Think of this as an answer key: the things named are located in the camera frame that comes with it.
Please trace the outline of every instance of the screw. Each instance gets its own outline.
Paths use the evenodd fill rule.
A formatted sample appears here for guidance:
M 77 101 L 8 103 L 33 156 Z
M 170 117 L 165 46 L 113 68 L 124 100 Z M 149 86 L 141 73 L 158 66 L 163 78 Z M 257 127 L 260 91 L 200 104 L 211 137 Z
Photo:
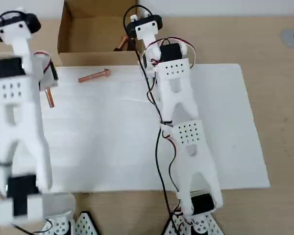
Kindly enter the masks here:
M 95 79 L 95 78 L 98 78 L 98 77 L 101 77 L 101 76 L 107 76 L 108 77 L 108 76 L 110 76 L 110 74 L 111 74 L 110 70 L 105 69 L 102 72 L 98 72 L 98 73 L 91 74 L 91 75 L 86 76 L 86 77 L 79 78 L 78 82 L 79 83 L 86 82 L 88 80 L 92 80 L 92 79 Z
M 49 107 L 50 108 L 54 108 L 54 102 L 53 102 L 53 98 L 52 98 L 52 94 L 51 94 L 50 88 L 45 89 L 45 93 L 46 93 L 46 96 L 47 96 Z

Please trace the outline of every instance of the red wire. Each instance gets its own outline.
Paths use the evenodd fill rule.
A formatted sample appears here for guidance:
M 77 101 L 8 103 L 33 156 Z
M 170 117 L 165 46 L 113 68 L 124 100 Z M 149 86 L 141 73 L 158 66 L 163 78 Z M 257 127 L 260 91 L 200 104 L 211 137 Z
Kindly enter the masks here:
M 50 58 L 47 66 L 44 68 L 44 73 L 45 73 L 49 69 L 49 67 L 50 67 L 50 64 L 51 64 L 51 56 L 48 53 L 43 52 L 43 51 L 37 51 L 37 52 L 34 53 L 34 55 L 37 55 L 37 54 L 47 55 Z

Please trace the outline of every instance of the wire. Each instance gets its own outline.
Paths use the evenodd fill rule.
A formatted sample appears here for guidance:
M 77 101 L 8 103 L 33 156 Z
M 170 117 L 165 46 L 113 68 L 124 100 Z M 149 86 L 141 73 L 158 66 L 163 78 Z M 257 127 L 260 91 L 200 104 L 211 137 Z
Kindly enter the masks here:
M 37 51 L 34 53 L 34 55 L 46 55 L 49 57 L 49 62 L 47 64 L 47 66 L 44 68 L 44 74 L 46 73 L 46 71 L 49 69 L 50 65 L 51 65 L 51 56 L 49 53 L 44 52 L 44 51 Z
M 140 8 L 143 8 L 145 9 L 146 11 L 149 12 L 150 15 L 152 15 L 151 11 L 148 10 L 146 7 L 142 6 L 142 5 L 134 5 L 132 7 L 130 7 L 124 14 L 123 16 L 123 27 L 124 27 L 124 30 L 126 32 L 126 34 L 128 35 L 128 32 L 127 32 L 127 28 L 125 26 L 125 18 L 127 16 L 127 14 L 130 12 L 130 10 L 132 10 L 133 8 L 136 8 L 136 7 L 140 7 Z M 135 45 L 132 45 L 133 48 L 135 48 L 135 54 L 137 56 L 137 59 L 138 59 L 138 62 L 139 62 L 139 65 L 143 71 L 143 74 L 144 74 L 144 77 L 145 77 L 145 81 L 146 81 L 146 84 L 147 84 L 147 87 L 148 87 L 148 92 L 147 92 L 147 97 L 148 97 L 148 100 L 150 101 L 151 104 L 153 104 L 159 114 L 159 118 L 160 118 L 160 123 L 161 124 L 166 124 L 166 123 L 172 123 L 172 121 L 170 122 L 163 122 L 162 120 L 162 116 L 161 116 L 161 113 L 160 113 L 160 110 L 156 104 L 156 101 L 153 97 L 153 94 L 152 94 L 152 88 L 154 87 L 154 84 L 156 82 L 156 78 L 154 78 L 154 81 L 153 81 L 153 84 L 152 84 L 152 87 L 150 87 L 150 84 L 148 82 L 148 77 L 147 77 L 147 74 L 146 74 L 146 71 L 144 69 L 144 66 L 142 64 L 142 60 L 138 54 L 138 51 L 135 47 Z M 173 221 L 173 218 L 172 218 L 172 213 L 171 213 L 171 210 L 170 210 L 170 206 L 169 206 L 169 202 L 168 202 L 168 197 L 167 197 L 167 192 L 166 192 L 166 187 L 165 187 L 165 184 L 164 184 L 164 181 L 163 181 L 163 178 L 162 178 L 162 175 L 161 175 L 161 171 L 160 171 L 160 168 L 159 168 L 159 163 L 158 163 L 158 145 L 159 145 L 159 140 L 160 140 L 160 134 L 161 134 L 161 128 L 159 128 L 159 133 L 158 133 L 158 136 L 157 136 L 157 141 L 156 141 L 156 146 L 155 146 L 155 160 L 156 160 L 156 166 L 157 166 L 157 170 L 158 170 L 158 174 L 159 174 L 159 177 L 160 177 L 160 180 L 161 180 L 161 184 L 162 184 L 162 189 L 163 189 L 163 194 L 164 194 L 164 198 L 165 198 L 165 201 L 166 201 L 166 206 L 167 206 L 167 210 L 168 210 L 168 213 L 169 213 L 169 219 L 172 221 L 172 224 L 174 226 L 174 230 L 175 232 L 179 235 L 180 232 L 177 230 L 176 226 L 175 226 L 175 223 Z
M 45 219 L 45 220 L 50 224 L 50 228 L 48 228 L 47 230 L 44 230 L 44 231 L 33 232 L 33 234 L 43 234 L 43 233 L 46 233 L 46 232 L 50 231 L 53 228 L 52 222 L 50 220 L 48 220 L 48 219 Z
M 20 14 L 20 15 L 26 15 L 23 11 L 16 11 L 16 10 L 14 10 L 14 11 L 6 11 L 6 12 L 3 12 L 1 15 L 0 15 L 0 19 L 3 17 L 3 16 L 5 16 L 5 15 L 7 15 L 7 14 L 10 14 L 10 13 L 18 13 L 18 14 Z

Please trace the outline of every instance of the perforated hole pattern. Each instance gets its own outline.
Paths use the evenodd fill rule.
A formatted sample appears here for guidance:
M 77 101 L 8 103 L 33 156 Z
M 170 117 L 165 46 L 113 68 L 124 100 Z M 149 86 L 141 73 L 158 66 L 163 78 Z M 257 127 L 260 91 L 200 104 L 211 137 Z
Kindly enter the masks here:
M 182 144 L 191 144 L 200 140 L 200 133 L 196 123 L 182 124 L 178 127 L 180 134 L 179 141 Z
M 171 66 L 166 66 L 167 75 L 174 75 L 174 74 L 179 74 L 179 73 L 184 73 L 184 67 L 183 64 L 172 64 Z
M 173 220 L 174 223 L 176 225 L 177 228 L 180 227 L 180 234 L 181 235 L 187 235 L 187 230 L 191 229 L 191 226 L 188 225 L 184 218 L 182 216 L 180 216 L 179 218 L 177 218 L 175 215 L 173 216 Z M 200 220 L 200 221 L 195 221 L 196 224 L 196 232 L 198 232 L 199 234 L 205 233 L 208 230 L 208 234 L 209 235 L 224 235 L 222 230 L 220 229 L 220 227 L 217 225 L 217 223 L 215 222 L 215 220 L 213 219 L 213 217 L 208 214 L 205 216 L 205 220 L 206 223 L 208 223 L 208 228 L 206 228 L 204 226 L 204 221 Z M 173 224 L 170 222 L 169 226 L 165 232 L 165 235 L 176 235 Z
M 75 235 L 97 235 L 91 219 L 82 213 L 75 224 Z
M 13 99 L 22 96 L 21 82 L 8 82 L 0 84 L 0 100 Z

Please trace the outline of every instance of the white plastic part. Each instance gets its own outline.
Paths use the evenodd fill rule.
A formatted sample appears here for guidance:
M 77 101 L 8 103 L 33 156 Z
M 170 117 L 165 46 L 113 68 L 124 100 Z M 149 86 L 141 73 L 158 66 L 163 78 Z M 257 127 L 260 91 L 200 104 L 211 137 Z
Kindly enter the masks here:
M 183 216 L 173 215 L 173 221 L 176 228 L 180 228 L 181 235 L 191 235 L 192 227 L 197 234 L 206 234 L 208 232 L 208 235 L 223 235 L 221 228 L 210 213 L 194 215 L 188 222 Z M 175 234 L 174 227 L 170 221 L 164 235 Z
M 181 48 L 181 52 L 183 56 L 187 55 L 187 45 L 185 42 L 179 42 L 180 44 L 180 48 Z
M 13 47 L 16 56 L 21 57 L 26 73 L 0 78 L 0 163 L 13 162 L 17 144 L 22 141 L 36 160 L 38 187 L 48 190 L 52 186 L 50 152 L 43 131 L 38 82 L 43 80 L 43 85 L 51 85 L 53 76 L 51 71 L 44 76 L 46 62 L 32 57 L 27 42 L 31 33 L 24 21 L 0 27 L 0 37 Z M 22 114 L 17 122 L 14 117 L 16 107 Z M 0 192 L 3 195 L 11 173 L 11 167 L 0 166 Z
M 131 22 L 134 22 L 134 21 L 137 21 L 138 18 L 137 18 L 137 15 L 132 15 L 131 16 Z
M 14 108 L 21 110 L 15 122 Z M 0 79 L 0 163 L 11 163 L 18 141 L 22 141 L 36 160 L 38 186 L 52 186 L 50 152 L 44 136 L 38 83 L 29 75 Z M 0 166 L 0 191 L 5 194 L 11 168 Z
M 87 213 L 81 213 L 75 225 L 76 235 L 98 235 Z
M 74 235 L 75 234 L 75 221 L 73 219 L 68 220 L 67 217 L 62 216 L 62 217 L 57 217 L 57 218 L 49 219 L 49 220 L 52 223 L 52 228 L 49 230 L 50 223 L 46 222 L 39 234 L 41 235 Z
M 138 40 L 143 40 L 145 47 L 148 47 L 151 43 L 156 41 L 155 35 L 158 34 L 158 24 L 156 21 L 151 21 L 135 27 Z M 149 47 L 151 58 L 160 60 L 161 52 L 157 44 L 153 44 Z
M 58 216 L 71 220 L 76 207 L 75 198 L 70 193 L 29 195 L 27 214 L 15 217 L 13 203 L 11 198 L 0 200 L 0 226 L 21 225 Z
M 209 185 L 202 188 L 212 196 L 215 209 L 223 205 L 220 184 L 217 176 L 215 162 L 206 142 L 202 121 L 193 120 L 180 123 L 172 129 L 172 138 L 177 144 L 177 183 L 181 199 L 181 208 L 186 216 L 193 214 L 191 200 L 191 184 L 195 174 L 201 174 Z M 192 153 L 189 149 L 196 147 Z
M 14 53 L 22 57 L 23 69 L 32 73 L 31 55 L 27 40 L 32 37 L 26 23 L 20 21 L 0 27 L 0 37 L 6 45 L 13 47 Z
M 150 13 L 148 11 L 144 12 L 144 17 L 147 18 L 148 16 L 150 16 Z
M 190 63 L 188 59 L 180 59 L 159 63 L 156 67 L 158 73 L 159 93 L 162 101 L 162 118 L 165 121 L 172 120 L 174 109 L 181 103 L 185 111 L 198 119 L 198 109 L 193 97 L 193 89 L 190 80 Z M 170 80 L 178 79 L 180 90 L 172 91 Z
M 34 54 L 33 60 L 41 67 L 46 68 L 50 61 L 50 56 L 48 56 L 47 52 L 44 51 L 45 54 Z M 44 91 L 45 89 L 56 87 L 58 85 L 58 82 L 54 80 L 53 74 L 51 71 L 51 67 L 49 67 L 45 74 L 43 75 L 43 78 L 39 80 L 40 81 L 40 90 Z

